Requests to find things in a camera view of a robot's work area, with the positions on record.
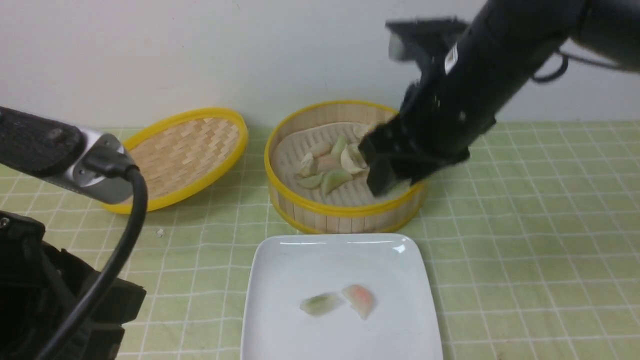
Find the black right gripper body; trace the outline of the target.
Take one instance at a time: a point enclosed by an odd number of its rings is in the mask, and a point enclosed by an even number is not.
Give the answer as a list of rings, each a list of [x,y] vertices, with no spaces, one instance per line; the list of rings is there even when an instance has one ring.
[[[375,198],[403,182],[422,182],[470,158],[470,146],[496,123],[485,102],[446,101],[425,82],[410,84],[398,113],[366,133],[358,145]]]

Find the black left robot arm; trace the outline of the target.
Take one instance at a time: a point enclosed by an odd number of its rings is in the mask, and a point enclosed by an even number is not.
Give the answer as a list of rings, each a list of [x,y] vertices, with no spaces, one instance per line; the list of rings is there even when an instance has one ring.
[[[34,360],[64,317],[73,309],[98,271],[66,249],[43,238],[36,219],[1,212],[1,358]],[[134,321],[146,290],[117,278],[102,302],[58,360],[114,360],[123,325]]]

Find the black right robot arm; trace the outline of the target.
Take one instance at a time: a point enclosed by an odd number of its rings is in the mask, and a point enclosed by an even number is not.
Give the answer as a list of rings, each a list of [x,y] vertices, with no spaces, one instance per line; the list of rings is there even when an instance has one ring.
[[[398,113],[359,144],[371,194],[467,161],[470,146],[526,82],[565,73],[570,54],[554,73],[537,76],[567,40],[612,60],[610,69],[638,73],[639,20],[637,0],[488,0],[471,22],[387,21],[389,57],[416,63],[421,76]]]

